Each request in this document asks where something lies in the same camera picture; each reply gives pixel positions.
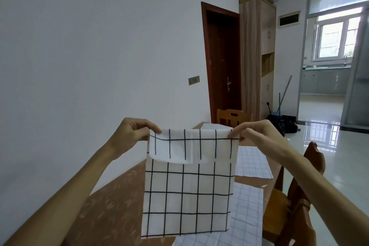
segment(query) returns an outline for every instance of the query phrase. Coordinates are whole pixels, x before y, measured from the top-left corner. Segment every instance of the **light switch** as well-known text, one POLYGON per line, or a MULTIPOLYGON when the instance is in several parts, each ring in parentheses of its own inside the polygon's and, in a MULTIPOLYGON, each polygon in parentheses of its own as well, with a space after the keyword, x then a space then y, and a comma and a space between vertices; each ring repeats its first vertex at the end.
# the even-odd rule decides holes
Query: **light switch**
POLYGON ((200 76, 188 78, 188 85, 193 85, 200 82, 200 76))

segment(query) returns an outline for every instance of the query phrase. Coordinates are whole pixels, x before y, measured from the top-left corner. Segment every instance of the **table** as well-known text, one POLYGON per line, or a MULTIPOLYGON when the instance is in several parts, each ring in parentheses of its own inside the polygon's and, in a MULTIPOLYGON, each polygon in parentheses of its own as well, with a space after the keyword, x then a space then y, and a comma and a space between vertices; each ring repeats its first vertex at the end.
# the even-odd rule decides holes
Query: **table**
MULTIPOLYGON (((199 123, 194 129, 202 127, 199 123)), ((251 140, 240 146, 255 146, 251 140)), ((235 182, 264 190, 263 214, 274 186, 282 189, 283 167, 266 157, 274 179, 235 177, 235 182)), ((91 194, 74 221, 62 245, 162 245, 171 246, 175 237, 141 239, 145 191, 145 161, 91 194)))

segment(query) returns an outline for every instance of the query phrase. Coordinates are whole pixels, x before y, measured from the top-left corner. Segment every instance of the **chair seat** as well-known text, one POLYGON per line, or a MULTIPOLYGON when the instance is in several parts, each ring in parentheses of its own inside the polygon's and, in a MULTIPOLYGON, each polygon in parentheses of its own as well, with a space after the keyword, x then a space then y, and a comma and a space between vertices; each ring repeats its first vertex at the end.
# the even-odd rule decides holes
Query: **chair seat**
POLYGON ((289 206, 287 196, 283 192, 273 189, 263 216, 264 239, 272 243, 276 242, 289 218, 289 206))

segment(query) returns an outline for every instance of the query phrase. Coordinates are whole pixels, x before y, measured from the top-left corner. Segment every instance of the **tile floor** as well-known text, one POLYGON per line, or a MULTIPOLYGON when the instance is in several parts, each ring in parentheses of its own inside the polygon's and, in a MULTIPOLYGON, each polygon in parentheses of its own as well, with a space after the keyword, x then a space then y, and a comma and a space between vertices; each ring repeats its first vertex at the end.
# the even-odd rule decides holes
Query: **tile floor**
POLYGON ((300 95, 298 120, 339 125, 344 101, 344 96, 300 95))
MULTIPOLYGON (((337 125, 312 123, 299 127, 301 132, 286 134, 291 145, 303 154, 311 141, 316 142, 325 157, 325 178, 369 215, 369 134, 339 131, 337 125)), ((285 171, 285 193, 291 181, 291 174, 285 171)), ((317 234, 317 245, 337 245, 313 206, 310 218, 317 234)), ((263 245, 271 244, 263 240, 263 245)))

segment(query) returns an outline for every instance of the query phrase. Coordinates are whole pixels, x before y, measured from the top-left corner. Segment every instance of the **person's left hand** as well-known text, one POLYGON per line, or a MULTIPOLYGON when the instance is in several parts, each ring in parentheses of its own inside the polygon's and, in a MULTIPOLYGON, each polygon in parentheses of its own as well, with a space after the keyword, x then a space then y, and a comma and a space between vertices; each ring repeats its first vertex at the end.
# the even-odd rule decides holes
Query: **person's left hand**
POLYGON ((112 154, 113 160, 136 145, 137 141, 148 140, 150 129, 161 133, 161 129, 146 119, 124 118, 117 130, 103 146, 112 154))

